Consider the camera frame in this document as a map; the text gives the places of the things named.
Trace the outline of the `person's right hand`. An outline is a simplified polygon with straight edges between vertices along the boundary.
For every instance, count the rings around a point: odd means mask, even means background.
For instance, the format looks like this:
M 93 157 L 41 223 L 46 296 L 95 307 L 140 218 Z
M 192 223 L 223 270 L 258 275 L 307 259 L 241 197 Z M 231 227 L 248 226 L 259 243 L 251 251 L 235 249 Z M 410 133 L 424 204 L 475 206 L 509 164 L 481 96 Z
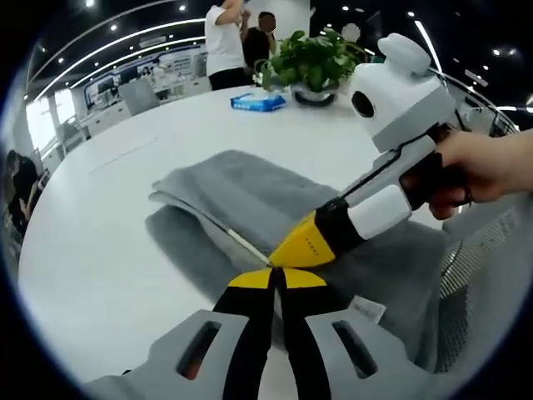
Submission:
M 437 146 L 446 167 L 459 167 L 466 175 L 466 185 L 443 189 L 429 201 L 438 220 L 454 215 L 458 203 L 471 199 L 488 203 L 528 188 L 521 166 L 522 136 L 487 137 L 454 131 Z

